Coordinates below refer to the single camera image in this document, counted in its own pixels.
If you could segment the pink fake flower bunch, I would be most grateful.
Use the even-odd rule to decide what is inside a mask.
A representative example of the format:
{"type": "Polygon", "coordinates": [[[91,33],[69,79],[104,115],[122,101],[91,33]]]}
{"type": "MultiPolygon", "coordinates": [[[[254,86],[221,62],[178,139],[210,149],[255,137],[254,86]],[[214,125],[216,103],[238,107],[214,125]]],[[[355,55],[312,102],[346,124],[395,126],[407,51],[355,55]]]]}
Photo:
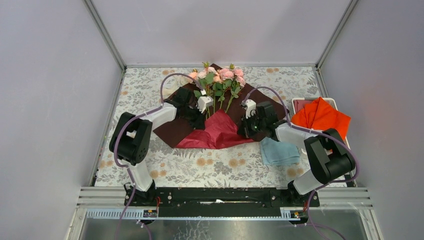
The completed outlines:
{"type": "Polygon", "coordinates": [[[232,63],[221,68],[204,62],[203,69],[193,69],[189,77],[191,84],[197,81],[205,95],[212,98],[211,109],[206,110],[206,118],[210,118],[217,110],[227,113],[233,100],[240,97],[246,86],[244,71],[232,63]]]}

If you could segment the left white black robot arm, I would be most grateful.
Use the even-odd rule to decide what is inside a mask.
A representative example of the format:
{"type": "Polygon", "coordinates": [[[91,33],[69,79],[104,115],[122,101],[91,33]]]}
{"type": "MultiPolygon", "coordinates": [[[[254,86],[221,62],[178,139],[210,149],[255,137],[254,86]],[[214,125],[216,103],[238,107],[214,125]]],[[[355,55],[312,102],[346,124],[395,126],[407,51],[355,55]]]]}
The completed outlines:
{"type": "Polygon", "coordinates": [[[152,132],[158,127],[175,119],[187,120],[194,129],[205,128],[205,113],[212,106],[213,99],[200,91],[196,105],[191,104],[194,92],[180,87],[169,99],[152,110],[139,115],[124,112],[118,120],[109,143],[115,163],[125,168],[130,183],[124,185],[130,206],[148,206],[158,199],[156,187],[145,158],[147,156],[152,132]]]}

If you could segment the dark red wrapping paper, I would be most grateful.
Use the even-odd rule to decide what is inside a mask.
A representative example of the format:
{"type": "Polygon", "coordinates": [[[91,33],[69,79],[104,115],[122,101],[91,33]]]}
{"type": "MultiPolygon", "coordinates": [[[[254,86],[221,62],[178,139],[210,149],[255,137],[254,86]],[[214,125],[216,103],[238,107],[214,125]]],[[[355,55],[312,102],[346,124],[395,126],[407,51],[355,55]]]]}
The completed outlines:
{"type": "MultiPolygon", "coordinates": [[[[198,87],[188,82],[179,88],[189,89],[194,93],[194,98],[191,100],[191,105],[194,106],[194,101],[197,100],[199,93],[198,87]]],[[[185,119],[177,118],[156,128],[154,133],[171,148],[179,149],[216,150],[259,142],[265,137],[263,134],[257,134],[253,138],[245,138],[237,134],[241,125],[241,118],[245,115],[245,110],[241,106],[245,97],[249,97],[257,104],[271,101],[270,97],[259,90],[254,90],[253,86],[246,83],[240,97],[233,100],[228,112],[219,109],[209,118],[206,118],[205,113],[204,130],[193,129],[185,119]]]]}

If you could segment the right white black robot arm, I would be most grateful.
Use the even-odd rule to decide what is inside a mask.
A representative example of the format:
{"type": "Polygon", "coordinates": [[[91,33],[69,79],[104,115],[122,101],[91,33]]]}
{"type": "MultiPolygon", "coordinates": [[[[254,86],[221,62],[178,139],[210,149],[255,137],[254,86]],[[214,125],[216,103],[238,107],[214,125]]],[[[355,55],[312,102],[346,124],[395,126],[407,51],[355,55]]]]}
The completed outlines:
{"type": "Polygon", "coordinates": [[[289,142],[307,155],[310,169],[288,183],[286,189],[270,192],[271,203],[278,207],[300,206],[311,202],[313,191],[353,171],[356,162],[349,147],[334,128],[324,131],[308,129],[279,119],[269,102],[241,103],[245,115],[241,118],[238,134],[253,138],[258,134],[274,142],[289,142]]]}

